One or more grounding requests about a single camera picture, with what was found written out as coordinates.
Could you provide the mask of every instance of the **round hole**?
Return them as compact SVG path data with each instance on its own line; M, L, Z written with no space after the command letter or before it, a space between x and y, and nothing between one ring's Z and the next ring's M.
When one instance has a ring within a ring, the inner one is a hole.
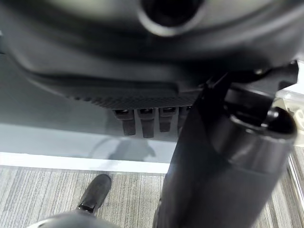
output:
M142 0L142 6L155 23L175 27L192 19L202 2L203 0Z

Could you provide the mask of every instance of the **gray carpet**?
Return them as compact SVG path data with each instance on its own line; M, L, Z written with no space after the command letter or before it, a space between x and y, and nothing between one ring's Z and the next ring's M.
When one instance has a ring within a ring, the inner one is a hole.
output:
M304 152L297 149L294 155L304 186ZM24 228L48 216L74 209L86 186L100 173L0 167L0 228ZM164 176L128 173L111 176L112 189L98 217L122 228L150 228ZM302 227L287 173L254 227Z

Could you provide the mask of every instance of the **striped carpet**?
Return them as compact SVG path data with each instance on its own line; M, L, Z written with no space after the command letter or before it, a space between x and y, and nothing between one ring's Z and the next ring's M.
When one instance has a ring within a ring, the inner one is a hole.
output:
M304 151L296 148L293 158L304 187ZM74 209L86 186L100 173L0 167L0 228L25 228L48 216ZM112 173L110 176L112 189L98 217L122 228L152 227L164 176L134 173ZM302 227L287 173L254 227Z

